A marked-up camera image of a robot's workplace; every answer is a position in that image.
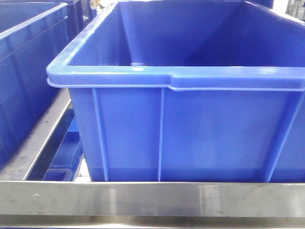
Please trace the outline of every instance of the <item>crate lip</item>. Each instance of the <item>crate lip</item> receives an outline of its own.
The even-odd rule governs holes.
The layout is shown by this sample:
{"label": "crate lip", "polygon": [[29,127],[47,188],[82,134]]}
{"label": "crate lip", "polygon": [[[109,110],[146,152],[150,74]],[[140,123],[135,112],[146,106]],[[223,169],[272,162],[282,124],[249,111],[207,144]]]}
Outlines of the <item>crate lip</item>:
{"label": "crate lip", "polygon": [[67,3],[69,6],[74,5],[78,1],[81,0],[0,0],[0,2],[6,2],[6,3]]}
{"label": "crate lip", "polygon": [[72,171],[68,168],[48,168],[45,175],[43,176],[43,181],[46,181],[45,177],[47,173],[65,173],[65,177],[63,179],[65,182],[69,182],[72,177]]}
{"label": "crate lip", "polygon": [[[40,5],[43,5],[45,4],[45,2],[0,2],[0,6],[1,4],[11,4],[11,5],[15,5],[15,4],[28,4],[28,3],[31,3],[31,4],[40,4]],[[68,4],[67,3],[63,3],[63,2],[48,2],[49,4],[53,4],[54,7],[47,10],[47,11],[44,11],[43,13],[41,14],[38,14],[36,15],[35,17],[32,17],[16,26],[13,26],[11,28],[9,28],[8,30],[5,30],[3,32],[0,33],[0,40],[12,35],[13,33],[15,33],[16,31],[19,31],[29,25],[31,25],[32,23],[36,22],[36,21],[39,21],[41,20],[42,18],[45,18],[46,16],[48,16],[49,14],[51,13],[54,13],[56,11],[58,11],[59,9],[61,8],[64,8],[66,7]]]}
{"label": "crate lip", "polygon": [[[174,91],[180,90],[247,90],[247,91],[304,91],[305,67],[263,67],[263,66],[97,66],[97,65],[69,65],[74,55],[83,47],[86,41],[97,30],[104,19],[114,10],[119,2],[141,0],[118,0],[109,5],[51,62],[47,67],[48,83],[54,87],[68,88],[160,88],[167,87]],[[271,9],[255,4],[247,4],[260,7],[262,10],[273,14],[275,17],[288,19],[293,26],[302,26],[305,22],[297,20],[289,15],[278,15]],[[94,78],[95,82],[85,82],[84,78]],[[144,78],[148,82],[126,82],[130,77]],[[220,86],[183,86],[182,81],[196,79],[212,81],[220,80]],[[270,81],[269,85],[261,86],[262,80]],[[285,81],[290,86],[277,86],[274,83]]]}
{"label": "crate lip", "polygon": [[73,166],[75,166],[75,164],[77,163],[77,160],[80,159],[80,157],[82,156],[82,149],[81,149],[81,141],[79,142],[79,145],[77,147],[76,153],[73,155],[73,158],[71,159],[70,162],[66,163],[65,165],[53,165],[53,160],[50,163],[49,169],[71,169]]}

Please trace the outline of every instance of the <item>blue plastic crate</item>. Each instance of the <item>blue plastic crate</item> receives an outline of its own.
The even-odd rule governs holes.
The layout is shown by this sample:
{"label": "blue plastic crate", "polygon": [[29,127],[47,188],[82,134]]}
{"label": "blue plastic crate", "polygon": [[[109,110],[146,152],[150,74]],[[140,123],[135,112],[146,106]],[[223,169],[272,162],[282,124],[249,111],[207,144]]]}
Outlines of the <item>blue plastic crate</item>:
{"label": "blue plastic crate", "polygon": [[269,7],[269,8],[273,8],[273,2],[274,0],[250,0],[253,3],[256,4],[261,4],[263,6]]}
{"label": "blue plastic crate", "polygon": [[81,156],[81,138],[74,119],[43,180],[72,181]]}
{"label": "blue plastic crate", "polygon": [[304,37],[247,1],[120,1],[49,84],[70,89],[93,181],[292,181],[305,177]]}
{"label": "blue plastic crate", "polygon": [[46,67],[67,45],[65,3],[0,3],[0,167],[52,102]]}
{"label": "blue plastic crate", "polygon": [[68,4],[67,24],[70,41],[84,28],[81,0],[0,0],[0,2],[64,2]]}
{"label": "blue plastic crate", "polygon": [[90,0],[81,0],[85,26],[97,15],[97,10],[91,10]]}

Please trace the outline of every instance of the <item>metal rail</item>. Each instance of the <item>metal rail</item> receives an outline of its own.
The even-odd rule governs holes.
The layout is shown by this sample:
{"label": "metal rail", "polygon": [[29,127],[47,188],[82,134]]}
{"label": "metal rail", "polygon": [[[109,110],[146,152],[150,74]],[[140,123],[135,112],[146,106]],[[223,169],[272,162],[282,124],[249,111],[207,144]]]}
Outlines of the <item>metal rail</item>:
{"label": "metal rail", "polygon": [[0,181],[0,226],[305,228],[305,184]]}

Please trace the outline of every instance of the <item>screw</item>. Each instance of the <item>screw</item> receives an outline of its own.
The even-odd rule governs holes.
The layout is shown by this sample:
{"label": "screw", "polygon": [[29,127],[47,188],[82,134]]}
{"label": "screw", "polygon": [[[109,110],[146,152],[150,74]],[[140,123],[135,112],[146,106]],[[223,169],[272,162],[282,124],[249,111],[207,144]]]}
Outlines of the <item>screw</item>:
{"label": "screw", "polygon": [[35,193],[35,194],[33,195],[33,198],[34,198],[34,199],[39,199],[39,198],[40,198],[40,195],[39,195],[38,193]]}

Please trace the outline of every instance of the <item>metal frame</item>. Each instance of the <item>metal frame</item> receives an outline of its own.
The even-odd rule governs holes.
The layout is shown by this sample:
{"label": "metal frame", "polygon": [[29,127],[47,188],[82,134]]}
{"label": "metal frame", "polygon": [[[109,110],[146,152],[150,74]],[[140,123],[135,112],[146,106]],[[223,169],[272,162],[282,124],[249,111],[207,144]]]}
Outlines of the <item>metal frame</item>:
{"label": "metal frame", "polygon": [[70,103],[61,91],[0,173],[0,227],[305,228],[305,184],[25,181]]}

